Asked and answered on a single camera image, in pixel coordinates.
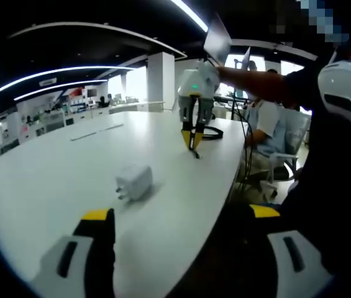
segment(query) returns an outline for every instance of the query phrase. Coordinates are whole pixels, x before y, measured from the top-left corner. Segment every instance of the monitor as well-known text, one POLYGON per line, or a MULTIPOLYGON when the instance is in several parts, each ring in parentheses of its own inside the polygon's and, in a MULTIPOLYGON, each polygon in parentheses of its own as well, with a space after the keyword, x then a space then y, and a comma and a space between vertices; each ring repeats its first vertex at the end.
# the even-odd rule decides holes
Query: monitor
POLYGON ((206 41, 204 43, 204 51, 221 66, 225 65, 226 58, 230 53, 232 39, 227 32, 224 24, 216 14, 211 22, 206 41))
POLYGON ((96 89, 88 89, 87 97, 94 97, 94 96, 96 96, 96 89))

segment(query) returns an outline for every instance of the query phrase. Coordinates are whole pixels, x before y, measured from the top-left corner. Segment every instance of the white chair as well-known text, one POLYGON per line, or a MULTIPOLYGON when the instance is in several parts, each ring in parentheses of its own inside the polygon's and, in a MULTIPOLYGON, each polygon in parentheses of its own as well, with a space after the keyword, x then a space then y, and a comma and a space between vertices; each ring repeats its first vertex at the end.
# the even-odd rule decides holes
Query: white chair
POLYGON ((304 140, 305 134, 311 123, 311 116, 289 109, 282 109, 282 117, 286 121, 285 153, 272 153, 270 159, 270 170, 267 178, 260 181, 260 186, 265 193, 272 190, 270 197, 277 195, 277 187, 273 185, 275 181, 290 181, 294 179, 297 170, 296 162, 298 150, 304 140), (292 175, 289 175, 286 165, 291 168, 292 175))

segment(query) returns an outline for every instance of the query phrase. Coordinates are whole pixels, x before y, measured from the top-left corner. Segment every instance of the seated person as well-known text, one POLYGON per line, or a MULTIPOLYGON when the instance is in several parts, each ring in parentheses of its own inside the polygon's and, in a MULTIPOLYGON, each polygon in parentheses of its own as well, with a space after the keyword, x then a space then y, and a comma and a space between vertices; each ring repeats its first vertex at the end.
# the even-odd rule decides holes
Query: seated person
MULTIPOLYGON (((278 104, 260 98, 256 98, 247 108, 245 119, 250 123, 252 129, 245 139, 247 160, 252 150, 250 174, 269 170, 269 156, 274 152, 285 152, 286 124, 281 118, 281 109, 283 107, 278 104)), ((244 176, 245 156, 242 157, 238 181, 242 182, 244 176)))

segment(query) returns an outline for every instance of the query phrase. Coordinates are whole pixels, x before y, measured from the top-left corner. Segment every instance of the desk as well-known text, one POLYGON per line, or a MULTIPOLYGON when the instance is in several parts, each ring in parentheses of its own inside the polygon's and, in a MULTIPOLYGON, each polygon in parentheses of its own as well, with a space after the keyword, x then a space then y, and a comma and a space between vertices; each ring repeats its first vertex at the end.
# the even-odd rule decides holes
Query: desk
POLYGON ((90 209, 116 215, 116 297, 164 297, 198 255, 234 181, 242 124, 210 123, 224 138, 203 141, 200 160, 181 136, 177 114, 123 112, 64 127, 0 156, 0 249, 14 271, 31 280, 42 255, 71 235, 90 209), (115 129, 71 142, 116 124, 115 129), (150 165, 153 194, 117 199, 115 175, 150 165))

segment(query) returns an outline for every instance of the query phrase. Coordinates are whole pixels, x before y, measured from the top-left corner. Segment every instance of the window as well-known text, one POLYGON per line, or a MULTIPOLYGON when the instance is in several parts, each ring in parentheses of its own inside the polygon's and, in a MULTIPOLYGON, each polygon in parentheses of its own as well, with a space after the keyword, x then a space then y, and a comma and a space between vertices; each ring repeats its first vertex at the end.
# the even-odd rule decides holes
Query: window
POLYGON ((121 87, 121 77, 120 76, 115 76, 107 82, 107 93, 112 94, 112 98, 116 94, 122 94, 122 87, 121 87))
POLYGON ((298 64, 294 64, 288 61, 280 61, 280 67, 281 67, 281 74, 283 76, 288 75, 289 73, 292 73, 294 71, 299 71, 302 70, 304 67, 298 64))
MULTIPOLYGON (((225 66, 229 68, 235 68, 235 59, 242 61, 243 58, 244 58, 244 55, 228 55, 225 62, 225 66)), ((263 57, 250 56, 250 60, 255 62, 258 71, 265 71, 265 59, 263 57)), ((237 68, 240 69, 241 67, 242 67, 242 64, 238 63, 237 68)), ((233 92, 234 92, 233 87, 230 87, 222 83, 219 85, 219 89, 217 90, 217 93, 219 93, 222 96, 228 96, 229 93, 233 93, 233 92)), ((243 97, 248 98, 248 95, 245 91, 243 91, 243 97)))
POLYGON ((140 102, 147 100, 147 80, 146 67, 137 68, 129 71, 126 75, 126 93, 127 96, 132 96, 139 99, 140 102))

